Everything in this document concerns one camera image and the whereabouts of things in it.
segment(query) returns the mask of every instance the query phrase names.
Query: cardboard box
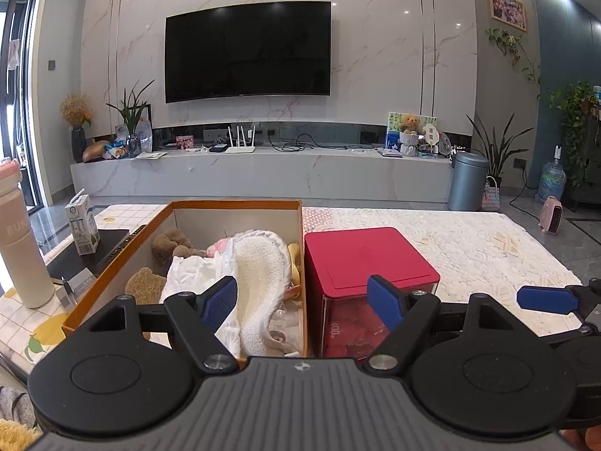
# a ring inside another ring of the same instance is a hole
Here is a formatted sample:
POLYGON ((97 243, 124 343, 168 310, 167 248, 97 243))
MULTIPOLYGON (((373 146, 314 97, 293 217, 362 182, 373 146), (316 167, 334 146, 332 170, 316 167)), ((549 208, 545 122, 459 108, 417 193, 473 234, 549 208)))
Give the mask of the cardboard box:
POLYGON ((80 256, 94 254, 100 241, 98 228, 92 213, 89 195, 74 197, 65 207, 67 221, 73 232, 73 241, 80 256))
MULTIPOLYGON (((139 269, 147 266, 154 273, 160 273, 151 253, 151 243, 155 236, 175 227, 198 248, 206 248, 219 239, 247 230, 269 230, 279 235, 286 244, 297 242, 301 247, 302 260, 302 310, 299 311, 301 356, 307 356, 302 205, 295 200, 187 200, 170 203, 125 246, 83 295, 62 325, 65 335, 71 334, 100 307, 122 294, 127 280, 139 269)), ((239 363, 244 364, 245 359, 240 359, 239 363)))

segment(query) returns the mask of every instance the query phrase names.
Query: red box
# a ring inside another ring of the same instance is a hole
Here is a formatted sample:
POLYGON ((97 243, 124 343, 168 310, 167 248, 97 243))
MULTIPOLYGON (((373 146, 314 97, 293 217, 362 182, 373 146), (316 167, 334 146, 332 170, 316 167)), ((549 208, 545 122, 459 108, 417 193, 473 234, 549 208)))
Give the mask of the red box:
POLYGON ((441 280, 393 227, 305 235, 307 316, 318 356, 365 358, 388 335, 367 302, 372 275, 402 292, 433 294, 441 280))

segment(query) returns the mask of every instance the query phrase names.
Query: orange box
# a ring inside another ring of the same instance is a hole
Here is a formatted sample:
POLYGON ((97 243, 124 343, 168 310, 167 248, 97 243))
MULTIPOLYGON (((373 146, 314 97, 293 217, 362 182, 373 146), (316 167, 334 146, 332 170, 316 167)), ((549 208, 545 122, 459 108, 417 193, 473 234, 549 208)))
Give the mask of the orange box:
POLYGON ((299 332, 301 356, 308 353, 307 299, 305 294, 302 203, 298 200, 183 200, 167 205, 144 227, 89 288, 69 314, 62 330, 71 334, 83 321, 117 295, 124 293, 130 277, 147 266, 153 272, 159 267, 151 252, 152 239, 166 230, 179 228, 195 247, 208 247, 219 239, 247 230, 269 230, 286 244, 296 242, 301 248, 301 297, 299 332))

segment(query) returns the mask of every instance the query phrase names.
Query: space heater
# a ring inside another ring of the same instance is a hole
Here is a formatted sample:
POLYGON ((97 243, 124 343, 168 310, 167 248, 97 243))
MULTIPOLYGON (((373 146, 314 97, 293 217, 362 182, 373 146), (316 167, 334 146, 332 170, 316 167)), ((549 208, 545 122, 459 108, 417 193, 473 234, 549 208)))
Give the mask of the space heater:
POLYGON ((548 234, 557 234, 560 228, 561 216, 563 208, 561 202, 555 197, 549 197, 543 205, 543 210, 540 213, 539 226, 543 228, 543 232, 548 234))

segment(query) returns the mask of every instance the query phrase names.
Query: trash can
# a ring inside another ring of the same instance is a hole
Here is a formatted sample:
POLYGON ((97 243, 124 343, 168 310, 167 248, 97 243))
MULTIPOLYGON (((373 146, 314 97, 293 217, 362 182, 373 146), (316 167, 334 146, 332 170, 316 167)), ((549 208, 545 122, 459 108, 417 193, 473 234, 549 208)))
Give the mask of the trash can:
POLYGON ((447 208, 462 212, 482 209, 488 160, 478 154, 457 153, 452 156, 453 180, 447 208))

